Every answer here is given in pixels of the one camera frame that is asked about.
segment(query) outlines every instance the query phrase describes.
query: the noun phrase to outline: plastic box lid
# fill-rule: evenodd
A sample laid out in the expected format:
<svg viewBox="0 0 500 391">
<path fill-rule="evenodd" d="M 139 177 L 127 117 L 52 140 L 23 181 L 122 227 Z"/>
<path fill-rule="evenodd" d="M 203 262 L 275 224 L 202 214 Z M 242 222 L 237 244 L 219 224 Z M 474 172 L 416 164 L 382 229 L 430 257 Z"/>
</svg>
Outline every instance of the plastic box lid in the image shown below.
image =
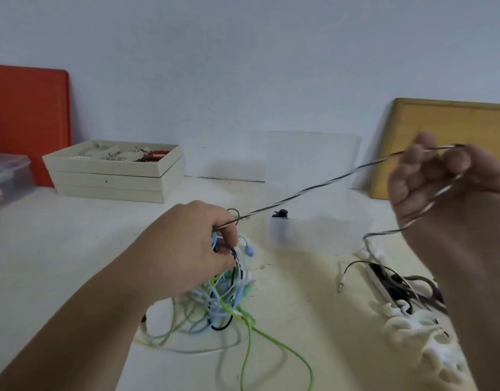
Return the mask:
<svg viewBox="0 0 500 391">
<path fill-rule="evenodd" d="M 26 155 L 0 154 L 0 183 L 12 178 L 15 170 L 29 164 L 31 161 Z"/>
</svg>

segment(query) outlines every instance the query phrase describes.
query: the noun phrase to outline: red cutting board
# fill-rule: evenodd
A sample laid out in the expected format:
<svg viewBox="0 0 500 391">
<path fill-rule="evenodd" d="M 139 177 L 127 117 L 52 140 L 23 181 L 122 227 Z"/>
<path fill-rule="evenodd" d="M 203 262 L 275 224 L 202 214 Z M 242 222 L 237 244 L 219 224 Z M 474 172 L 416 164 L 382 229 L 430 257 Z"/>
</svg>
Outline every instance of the red cutting board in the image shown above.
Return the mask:
<svg viewBox="0 0 500 391">
<path fill-rule="evenodd" d="M 70 144 L 67 71 L 0 65 L 0 153 L 27 155 L 36 184 L 52 187 L 42 156 Z"/>
</svg>

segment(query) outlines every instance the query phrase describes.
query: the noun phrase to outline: person's right hand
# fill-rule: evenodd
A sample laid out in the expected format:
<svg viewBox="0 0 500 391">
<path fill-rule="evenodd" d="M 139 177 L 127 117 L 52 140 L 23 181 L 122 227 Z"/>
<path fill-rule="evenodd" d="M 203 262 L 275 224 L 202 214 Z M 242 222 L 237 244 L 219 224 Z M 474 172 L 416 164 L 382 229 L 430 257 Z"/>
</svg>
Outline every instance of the person's right hand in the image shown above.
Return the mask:
<svg viewBox="0 0 500 391">
<path fill-rule="evenodd" d="M 403 236 L 435 276 L 467 272 L 489 280 L 500 275 L 500 160 L 476 145 L 424 152 L 435 138 L 420 133 L 390 174 L 388 191 L 400 227 L 464 173 Z"/>
</svg>

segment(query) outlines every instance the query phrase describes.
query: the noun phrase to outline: wall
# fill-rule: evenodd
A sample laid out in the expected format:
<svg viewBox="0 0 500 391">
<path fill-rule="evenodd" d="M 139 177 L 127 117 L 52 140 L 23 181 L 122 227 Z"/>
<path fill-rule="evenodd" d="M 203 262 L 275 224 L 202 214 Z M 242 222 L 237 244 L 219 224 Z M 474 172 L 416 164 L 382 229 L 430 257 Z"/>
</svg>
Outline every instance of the wall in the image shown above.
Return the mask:
<svg viewBox="0 0 500 391">
<path fill-rule="evenodd" d="M 262 180 L 266 130 L 357 134 L 361 162 L 395 97 L 500 103 L 500 0 L 0 0 L 0 64 L 69 71 L 77 141 Z"/>
</svg>

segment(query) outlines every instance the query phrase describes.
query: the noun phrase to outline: table surface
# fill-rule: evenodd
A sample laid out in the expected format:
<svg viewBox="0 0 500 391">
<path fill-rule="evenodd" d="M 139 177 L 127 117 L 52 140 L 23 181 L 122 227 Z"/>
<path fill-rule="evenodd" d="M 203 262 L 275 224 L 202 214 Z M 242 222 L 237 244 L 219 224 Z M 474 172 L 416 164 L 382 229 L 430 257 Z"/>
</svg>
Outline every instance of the table surface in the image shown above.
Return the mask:
<svg viewBox="0 0 500 391">
<path fill-rule="evenodd" d="M 171 206 L 200 199 L 245 213 L 260 207 L 262 195 L 257 182 L 185 178 L 165 204 L 60 197 L 53 189 L 37 188 L 0 208 L 0 371 L 71 294 Z M 395 226 L 388 202 L 358 191 L 353 195 L 373 218 L 372 230 Z M 363 270 L 351 269 L 346 288 L 337 294 L 335 276 L 353 256 L 268 251 L 262 217 L 239 225 L 255 249 L 248 265 L 257 280 L 244 307 L 260 329 L 307 359 L 314 390 L 443 389 L 424 384 L 408 352 L 393 349 L 381 335 L 386 319 L 378 308 L 385 302 Z M 429 276 L 401 236 L 380 239 L 399 273 Z M 149 329 L 164 333 L 172 310 L 170 300 L 154 305 Z M 117 389 L 238 390 L 247 337 L 244 328 L 231 326 L 197 337 L 173 335 L 162 350 L 132 345 Z M 253 334 L 247 391 L 305 390 L 308 383 L 308 371 L 296 357 Z M 460 389 L 475 387 L 466 383 Z"/>
</svg>

